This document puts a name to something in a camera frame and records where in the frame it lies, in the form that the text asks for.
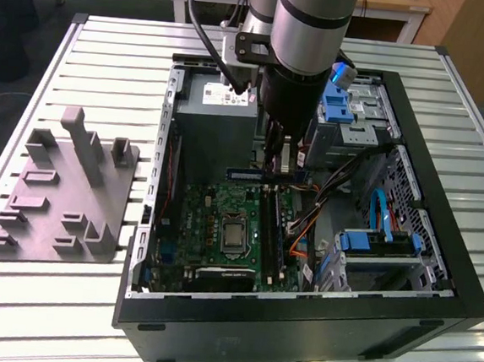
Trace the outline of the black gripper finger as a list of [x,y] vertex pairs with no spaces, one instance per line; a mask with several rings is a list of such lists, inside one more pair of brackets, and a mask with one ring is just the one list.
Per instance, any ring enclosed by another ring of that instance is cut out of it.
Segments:
[[296,174],[298,145],[298,141],[291,135],[284,137],[284,144],[280,154],[280,173],[282,175],[292,176]]
[[264,175],[269,178],[275,173],[275,159],[282,150],[284,128],[279,122],[268,122],[264,144]]

